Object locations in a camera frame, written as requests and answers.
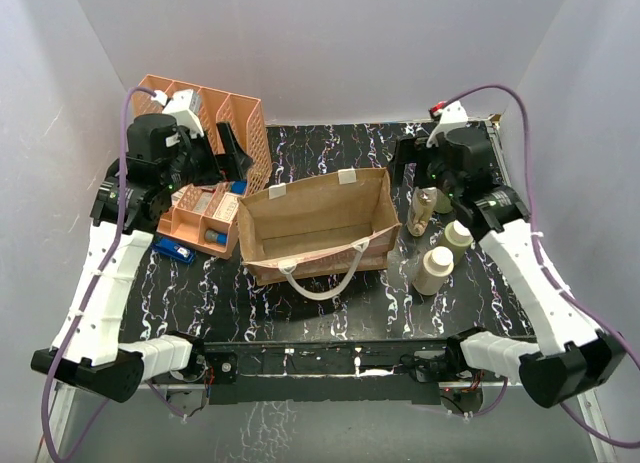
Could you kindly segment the small clear bottle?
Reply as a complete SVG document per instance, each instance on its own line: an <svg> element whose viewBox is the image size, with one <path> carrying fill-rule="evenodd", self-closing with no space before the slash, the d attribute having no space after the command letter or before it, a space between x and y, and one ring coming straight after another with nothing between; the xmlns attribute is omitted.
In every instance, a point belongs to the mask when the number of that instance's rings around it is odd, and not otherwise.
<svg viewBox="0 0 640 463"><path fill-rule="evenodd" d="M415 188L408 210L406 226L414 237L421 237L429 224L437 200L437 189Z"/></svg>

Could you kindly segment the green bottle with beige cap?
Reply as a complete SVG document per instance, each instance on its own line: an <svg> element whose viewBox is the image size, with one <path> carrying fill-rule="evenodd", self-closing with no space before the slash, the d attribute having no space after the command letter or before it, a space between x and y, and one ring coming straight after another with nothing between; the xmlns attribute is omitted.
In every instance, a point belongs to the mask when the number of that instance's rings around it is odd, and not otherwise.
<svg viewBox="0 0 640 463"><path fill-rule="evenodd" d="M453 207L450 198L440 189L431 188L431 191L434 200L434 211L438 214L451 213L453 211Z"/></svg>

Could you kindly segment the brown canvas tote bag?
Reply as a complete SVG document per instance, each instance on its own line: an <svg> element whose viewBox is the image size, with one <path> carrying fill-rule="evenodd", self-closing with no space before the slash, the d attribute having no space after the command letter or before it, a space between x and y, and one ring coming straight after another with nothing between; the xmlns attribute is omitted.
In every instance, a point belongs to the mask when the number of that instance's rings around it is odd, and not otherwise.
<svg viewBox="0 0 640 463"><path fill-rule="evenodd" d="M237 223L257 284L287 282L314 301L338 296L358 271L386 268L401 227L384 168L272 185L240 199Z"/></svg>

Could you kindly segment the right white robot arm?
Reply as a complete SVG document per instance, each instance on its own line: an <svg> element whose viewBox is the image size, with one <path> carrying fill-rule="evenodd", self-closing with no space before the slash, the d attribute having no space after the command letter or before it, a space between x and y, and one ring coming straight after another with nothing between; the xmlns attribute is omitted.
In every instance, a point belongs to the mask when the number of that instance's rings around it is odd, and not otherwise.
<svg viewBox="0 0 640 463"><path fill-rule="evenodd" d="M448 338L441 361L455 378L479 370L519 382L531 399L551 408L605 383L626 352L617 338L562 295L548 279L543 252L523 199L493 173L495 157L477 125L397 140L388 170L394 185L415 167L417 188L435 187L457 220L498 266L525 311L535 342L472 328Z"/></svg>

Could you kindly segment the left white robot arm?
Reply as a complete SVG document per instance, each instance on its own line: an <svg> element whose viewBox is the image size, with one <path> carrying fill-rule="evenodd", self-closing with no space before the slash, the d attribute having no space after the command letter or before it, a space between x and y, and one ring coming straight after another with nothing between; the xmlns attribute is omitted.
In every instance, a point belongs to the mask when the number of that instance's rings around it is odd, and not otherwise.
<svg viewBox="0 0 640 463"><path fill-rule="evenodd" d="M119 332L137 269L172 194L247 176L252 159L231 124L219 122L216 130L221 154L213 152L206 132L192 133L169 114L143 114L128 126L128 149L108 167L91 209L74 299L53 343L34 352L33 371L119 403L141 382L165 373L186 382L204 375L207 359L198 338L172 332L122 344Z"/></svg>

